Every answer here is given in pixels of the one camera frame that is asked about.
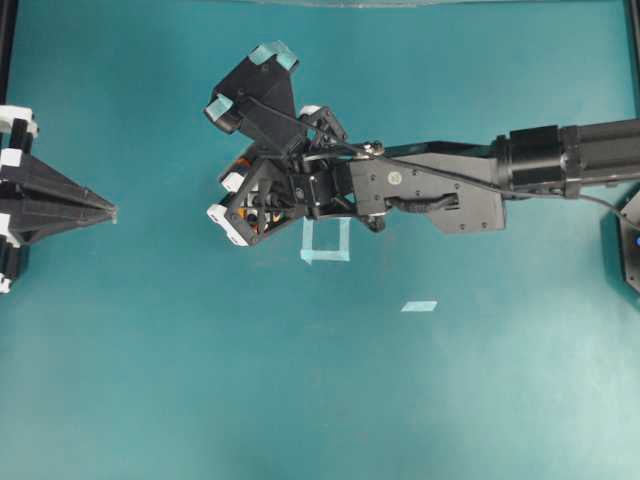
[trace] tape marker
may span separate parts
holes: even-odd
[[[314,250],[313,249],[313,220],[304,219],[302,226],[302,249],[300,258],[311,265],[314,261],[348,262],[349,255],[349,224],[351,218],[339,218],[340,239],[338,250]]]
[[[402,307],[401,312],[433,312],[436,309],[438,302],[435,300],[428,300],[424,302],[407,302]]]

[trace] black cable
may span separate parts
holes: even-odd
[[[366,150],[362,149],[362,148],[358,148],[355,145],[352,145],[348,142],[343,141],[341,138],[337,137],[336,135],[333,135],[330,132],[325,132],[324,130],[322,130],[319,127],[316,127],[315,125],[312,125],[310,123],[307,123],[303,120],[300,120],[292,115],[289,115],[287,113],[281,112],[280,110],[270,107],[269,105],[266,105],[265,103],[262,103],[260,100],[258,100],[255,97],[252,96],[247,96],[245,98],[248,98],[249,100],[251,100],[253,103],[255,103],[256,105],[258,105],[260,108],[263,108],[265,110],[267,110],[268,112],[273,113],[274,115],[277,115],[280,118],[284,118],[287,119],[293,123],[296,123],[298,125],[301,125],[305,128],[311,129],[319,134],[325,135],[327,137],[329,137],[331,140],[333,140],[336,145],[340,145],[341,147],[346,148],[347,150],[350,150],[354,153],[357,153],[359,156],[364,156],[366,158],[371,158],[371,159],[375,159],[375,160],[379,160],[381,162],[387,163],[389,165],[396,165],[399,167],[403,167],[403,168],[410,168],[413,170],[417,170],[420,172],[424,172],[424,173],[428,173],[430,175],[434,175],[437,177],[441,177],[441,178],[446,178],[447,180],[452,180],[455,182],[461,182],[461,183],[465,183],[467,185],[471,185],[473,187],[477,187],[477,188],[481,188],[483,190],[487,190],[489,192],[493,192],[493,193],[498,193],[501,195],[506,195],[508,197],[516,197],[516,198],[546,198],[546,199],[560,199],[560,200],[570,200],[567,197],[564,197],[562,194],[559,193],[529,193],[529,192],[516,192],[513,190],[507,190],[504,188],[500,188],[498,185],[494,185],[493,183],[490,182],[485,182],[484,180],[480,180],[478,178],[474,178],[474,177],[469,177],[467,175],[463,175],[460,173],[454,173],[454,172],[449,172],[446,170],[440,170],[439,168],[433,168],[433,167],[427,167],[425,165],[418,165],[416,163],[412,163],[412,162],[405,162],[403,160],[398,160],[396,158],[390,158],[390,157],[386,157],[384,155],[374,155],[372,153],[367,152]],[[601,198],[598,197],[592,197],[591,195],[578,195],[578,199],[580,200],[585,200],[591,203],[596,203],[602,207],[605,207],[606,209],[608,209],[609,211],[611,211],[616,217],[618,217],[622,222],[626,223],[627,225],[629,225],[630,227],[632,227],[634,230],[638,230],[640,231],[640,225],[632,222],[631,220],[629,220],[618,208],[616,208],[613,204],[607,202],[606,200],[602,200]]]

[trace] white clip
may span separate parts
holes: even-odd
[[[27,132],[33,135],[33,138],[38,136],[38,124],[33,120],[33,110],[27,107],[16,107],[13,105],[0,105],[0,133],[11,133],[14,120],[25,120],[27,125]]]

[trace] black robotic arm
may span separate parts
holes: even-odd
[[[296,116],[297,65],[281,42],[261,45],[205,109],[224,132],[253,140],[220,177],[228,195],[208,210],[236,245],[255,245],[301,217],[355,217],[379,232],[392,208],[425,214],[444,233],[500,230],[505,200],[598,201],[581,187],[640,178],[640,120],[518,130],[490,145],[350,144],[329,108]]]

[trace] blue tape strip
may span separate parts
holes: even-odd
[[[228,99],[227,97],[219,93],[218,97],[213,102],[211,102],[207,106],[207,108],[205,108],[205,111],[207,112],[207,115],[209,115],[209,118],[211,119],[211,121],[215,122],[222,115],[227,113],[232,105],[233,105],[232,100]]]
[[[274,55],[276,55],[276,60],[285,70],[291,70],[291,67],[298,61],[295,54],[280,40],[263,43],[249,54],[249,60],[256,65],[262,65]]]
[[[401,312],[433,312],[436,309],[438,302],[430,300],[426,302],[407,302],[402,307]]]

